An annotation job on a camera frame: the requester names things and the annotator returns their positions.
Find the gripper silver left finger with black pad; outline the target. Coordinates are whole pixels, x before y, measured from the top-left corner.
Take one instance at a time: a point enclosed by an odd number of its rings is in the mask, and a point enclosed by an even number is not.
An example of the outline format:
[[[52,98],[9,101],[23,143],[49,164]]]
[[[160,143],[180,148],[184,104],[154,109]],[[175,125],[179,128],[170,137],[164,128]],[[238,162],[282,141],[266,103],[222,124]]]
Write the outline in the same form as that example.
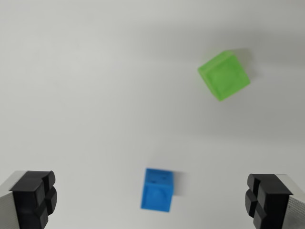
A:
[[[0,185],[0,227],[43,229],[57,204],[53,171],[15,171]]]

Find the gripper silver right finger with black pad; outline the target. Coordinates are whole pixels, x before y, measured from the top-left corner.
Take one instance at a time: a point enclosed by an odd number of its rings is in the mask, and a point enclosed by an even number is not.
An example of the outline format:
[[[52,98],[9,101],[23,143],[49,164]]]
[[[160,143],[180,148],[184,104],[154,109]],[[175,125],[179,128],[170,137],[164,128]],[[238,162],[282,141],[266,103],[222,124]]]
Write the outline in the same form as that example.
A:
[[[247,214],[257,229],[303,229],[305,192],[286,174],[250,174]]]

